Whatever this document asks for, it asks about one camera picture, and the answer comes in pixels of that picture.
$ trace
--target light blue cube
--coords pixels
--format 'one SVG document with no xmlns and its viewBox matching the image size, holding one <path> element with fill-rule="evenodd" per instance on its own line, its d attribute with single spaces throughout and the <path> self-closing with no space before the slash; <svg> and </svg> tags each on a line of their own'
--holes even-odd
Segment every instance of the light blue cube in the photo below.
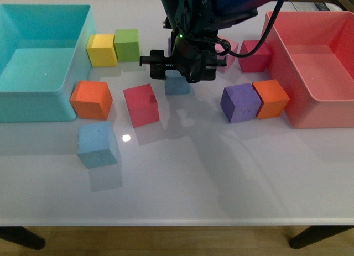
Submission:
<svg viewBox="0 0 354 256">
<path fill-rule="evenodd" d="M 87 168 L 118 162 L 118 144 L 110 122 L 79 126 L 77 156 Z"/>
<path fill-rule="evenodd" d="M 165 95 L 186 95 L 190 92 L 190 85 L 184 76 L 176 70 L 166 71 Z"/>
</svg>

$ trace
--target foam cube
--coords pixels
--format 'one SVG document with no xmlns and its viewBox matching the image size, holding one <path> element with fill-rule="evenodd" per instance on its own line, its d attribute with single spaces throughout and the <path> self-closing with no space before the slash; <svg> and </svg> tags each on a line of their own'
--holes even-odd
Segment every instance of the foam cube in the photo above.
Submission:
<svg viewBox="0 0 354 256">
<path fill-rule="evenodd" d="M 140 42 L 138 29 L 117 29 L 114 46 L 119 62 L 140 60 Z"/>
<path fill-rule="evenodd" d="M 224 88 L 221 108 L 230 123 L 254 119 L 261 106 L 261 99 L 250 83 Z"/>
<path fill-rule="evenodd" d="M 258 40 L 245 40 L 242 43 L 240 54 L 250 52 L 256 47 Z M 238 58 L 242 72 L 264 72 L 272 60 L 272 51 L 267 43 L 256 51 L 253 55 L 246 58 Z"/>
<path fill-rule="evenodd" d="M 256 115 L 258 119 L 278 117 L 290 98 L 277 80 L 252 83 L 254 90 L 261 98 L 262 105 Z"/>
<path fill-rule="evenodd" d="M 70 97 L 75 112 L 83 119 L 106 120 L 113 98 L 106 82 L 79 81 Z"/>
<path fill-rule="evenodd" d="M 165 95 L 186 95 L 190 92 L 190 85 L 186 77 L 176 70 L 166 71 Z"/>
<path fill-rule="evenodd" d="M 230 40 L 228 38 L 225 38 L 223 36 L 218 36 L 220 39 L 226 39 L 228 42 L 230 42 L 230 45 L 231 45 L 231 51 L 233 51 L 234 53 L 237 52 L 237 49 L 238 49 L 238 43 L 233 41 L 233 40 Z M 221 53 L 224 51 L 223 47 L 220 45 L 220 44 L 215 44 L 215 50 L 218 52 L 218 53 Z M 230 54 L 227 54 L 226 55 L 227 57 L 227 66 L 218 66 L 217 70 L 221 73 L 225 73 L 227 72 L 228 69 L 230 69 L 230 67 L 233 65 L 233 63 L 235 62 L 235 59 L 236 57 L 235 56 L 232 56 Z M 224 59 L 225 56 L 217 56 L 218 59 Z"/>
<path fill-rule="evenodd" d="M 87 168 L 118 162 L 118 145 L 110 122 L 79 126 L 77 156 Z"/>
<path fill-rule="evenodd" d="M 123 93 L 134 128 L 160 120 L 157 100 L 149 83 L 125 89 Z"/>
<path fill-rule="evenodd" d="M 86 50 L 93 67 L 110 67 L 118 63 L 114 34 L 96 34 L 88 39 Z"/>
</svg>

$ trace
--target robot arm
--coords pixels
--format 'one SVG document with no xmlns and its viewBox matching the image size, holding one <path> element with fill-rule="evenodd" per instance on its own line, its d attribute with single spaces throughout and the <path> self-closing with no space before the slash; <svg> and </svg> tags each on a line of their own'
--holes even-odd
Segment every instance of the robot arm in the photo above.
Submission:
<svg viewBox="0 0 354 256">
<path fill-rule="evenodd" d="M 217 37 L 218 30 L 256 16 L 257 7 L 271 0 L 161 1 L 167 14 L 166 26 L 172 29 L 171 57 L 152 50 L 150 56 L 140 57 L 140 65 L 150 64 L 150 76 L 155 79 L 165 79 L 166 70 L 178 70 L 187 82 L 196 83 L 214 80 L 216 67 L 226 65 L 226 58 L 216 58 L 216 43 L 225 49 L 219 55 L 237 55 L 230 52 L 227 41 Z"/>
</svg>

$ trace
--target yellow cube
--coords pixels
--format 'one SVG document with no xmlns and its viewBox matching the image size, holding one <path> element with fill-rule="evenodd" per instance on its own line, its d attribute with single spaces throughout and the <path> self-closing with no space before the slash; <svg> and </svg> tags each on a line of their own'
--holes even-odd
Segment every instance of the yellow cube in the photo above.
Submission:
<svg viewBox="0 0 354 256">
<path fill-rule="evenodd" d="M 112 67 L 118 63 L 114 34 L 91 35 L 86 50 L 93 67 Z"/>
</svg>

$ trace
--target plastic bin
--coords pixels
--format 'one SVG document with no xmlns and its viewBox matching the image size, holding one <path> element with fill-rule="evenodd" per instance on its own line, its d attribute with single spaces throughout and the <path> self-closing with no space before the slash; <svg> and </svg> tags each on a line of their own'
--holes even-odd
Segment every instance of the plastic bin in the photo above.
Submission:
<svg viewBox="0 0 354 256">
<path fill-rule="evenodd" d="M 0 122 L 70 121 L 91 63 L 89 5 L 0 5 Z"/>
<path fill-rule="evenodd" d="M 290 97 L 294 128 L 354 127 L 353 38 L 351 12 L 279 14 L 267 38 L 268 70 Z"/>
</svg>

